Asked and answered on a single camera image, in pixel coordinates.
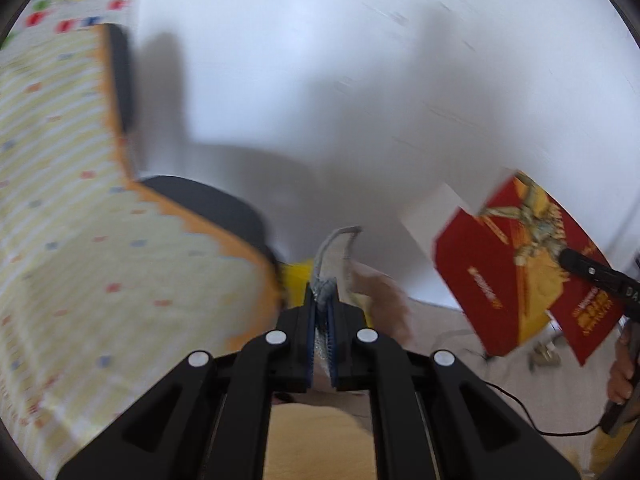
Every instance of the orange trim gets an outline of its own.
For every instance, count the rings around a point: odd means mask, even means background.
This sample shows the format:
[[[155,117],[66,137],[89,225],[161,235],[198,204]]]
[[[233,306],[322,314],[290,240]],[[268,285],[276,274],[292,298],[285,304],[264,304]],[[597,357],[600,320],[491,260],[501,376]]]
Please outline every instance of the orange trim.
[[[220,243],[223,254],[226,256],[242,258],[251,262],[260,270],[261,275],[264,277],[264,286],[256,305],[252,326],[247,332],[233,336],[227,341],[229,352],[238,351],[242,348],[244,343],[257,335],[260,335],[266,329],[273,327],[278,317],[280,289],[278,287],[276,275],[273,272],[273,267],[271,267],[271,263],[268,262],[267,259],[264,258],[257,250],[242,241],[240,238],[218,227],[207,219],[196,215],[192,211],[183,208],[178,203],[169,200],[167,197],[156,193],[134,179],[134,173],[127,153],[127,139],[121,131],[120,121],[118,120],[120,112],[118,110],[114,82],[110,77],[110,74],[113,74],[113,70],[111,67],[111,53],[108,47],[109,31],[107,30],[106,25],[99,25],[94,27],[94,29],[98,30],[98,34],[100,34],[98,59],[100,59],[105,68],[104,77],[102,79],[102,91],[109,99],[109,111],[105,118],[105,123],[114,137],[114,160],[119,163],[124,173],[124,179],[126,181],[125,188],[127,190],[135,191],[142,197],[142,200],[146,202],[154,202],[158,204],[159,209],[163,214],[181,218],[184,221],[185,231],[211,236]]]

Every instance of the white wall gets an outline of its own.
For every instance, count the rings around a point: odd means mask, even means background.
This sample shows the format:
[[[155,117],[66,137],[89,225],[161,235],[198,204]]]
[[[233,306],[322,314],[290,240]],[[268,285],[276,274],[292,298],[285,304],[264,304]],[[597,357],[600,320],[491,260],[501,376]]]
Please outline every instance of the white wall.
[[[398,215],[502,166],[604,250],[640,240],[640,52],[608,0],[142,0],[135,43],[145,170],[247,199],[287,260],[359,222],[358,257],[451,303]]]

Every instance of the yellow object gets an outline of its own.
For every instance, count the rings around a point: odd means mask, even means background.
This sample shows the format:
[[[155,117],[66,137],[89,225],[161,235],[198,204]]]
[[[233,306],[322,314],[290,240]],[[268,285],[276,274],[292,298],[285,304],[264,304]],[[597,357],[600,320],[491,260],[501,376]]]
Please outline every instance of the yellow object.
[[[591,446],[591,461],[589,464],[589,469],[595,473],[596,478],[604,473],[605,469],[611,464],[629,438],[634,426],[635,423],[625,424],[614,438],[611,438],[600,428],[596,430],[596,437]]]
[[[530,191],[534,194],[531,210],[533,216],[541,218],[554,206],[547,193],[537,184],[529,186],[514,178],[514,187],[521,200],[525,200]],[[514,249],[532,246],[530,227],[519,223],[512,226],[511,238]],[[549,322],[547,309],[560,297],[566,281],[565,273],[547,250],[535,250],[533,254],[522,257],[524,264],[516,265],[518,287],[518,306],[520,333],[523,343],[539,333]]]
[[[365,296],[364,294],[356,294],[354,292],[352,292],[350,296],[353,299],[354,306],[359,306],[364,312],[364,319],[367,323],[367,326],[369,328],[375,328],[371,319],[371,298],[369,296]]]
[[[306,284],[311,279],[313,268],[313,260],[282,266],[282,281],[287,289],[288,308],[301,306],[305,303]]]

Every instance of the black cable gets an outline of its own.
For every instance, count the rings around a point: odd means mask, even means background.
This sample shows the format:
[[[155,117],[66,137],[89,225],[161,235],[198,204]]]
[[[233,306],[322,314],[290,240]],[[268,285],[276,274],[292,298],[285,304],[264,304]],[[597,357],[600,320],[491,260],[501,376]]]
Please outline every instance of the black cable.
[[[484,359],[484,361],[487,364],[489,364],[489,360],[487,359],[487,357],[485,355],[481,354],[480,352],[476,352],[475,350],[470,350],[469,348],[461,348],[460,350],[458,350],[458,352],[466,352],[468,354],[475,355],[476,357]]]
[[[598,423],[593,428],[591,428],[590,430],[587,430],[587,431],[575,431],[573,433],[550,433],[548,431],[540,431],[538,429],[538,427],[536,426],[536,423],[533,422],[533,418],[531,417],[531,414],[529,413],[529,410],[525,407],[525,405],[522,403],[522,401],[518,397],[516,397],[513,394],[510,394],[507,390],[501,388],[497,384],[488,383],[487,381],[484,381],[484,384],[486,384],[487,386],[491,386],[492,388],[498,390],[500,393],[505,394],[510,399],[515,400],[518,403],[518,405],[524,410],[525,414],[527,415],[527,418],[529,419],[531,425],[533,426],[533,429],[536,430],[542,436],[584,436],[584,435],[590,434],[591,431],[596,430],[600,425],[600,423]]]
[[[462,330],[447,330],[445,332],[442,332],[441,334],[438,334],[435,341],[431,345],[430,354],[433,353],[434,350],[436,350],[436,346],[443,344],[447,339],[450,339],[453,336],[473,334],[475,334],[475,332],[469,328],[463,328]]]

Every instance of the floor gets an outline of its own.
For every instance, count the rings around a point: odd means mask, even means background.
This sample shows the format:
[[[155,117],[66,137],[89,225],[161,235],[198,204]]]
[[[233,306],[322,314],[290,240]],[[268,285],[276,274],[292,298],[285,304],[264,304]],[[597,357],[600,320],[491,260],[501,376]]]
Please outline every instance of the floor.
[[[480,356],[469,352],[482,352],[482,345],[462,312],[418,301],[410,301],[410,307],[418,337],[408,345],[409,350],[420,354],[430,354],[441,348],[453,351],[479,377],[519,397],[540,430],[558,433],[583,431],[593,427],[599,420],[606,402],[609,367],[614,359],[615,333],[609,336],[583,368],[579,367],[569,347],[559,346],[561,367],[537,368],[532,373],[529,371],[527,354],[543,336],[533,339],[509,356],[487,364]],[[462,335],[460,332],[464,330],[470,333]],[[298,401],[341,408],[370,430],[369,399],[366,395],[311,392],[299,396]],[[506,399],[506,402],[524,416],[513,401]],[[577,452],[583,468],[588,467],[592,439],[593,433],[580,437],[548,438],[561,452]]]

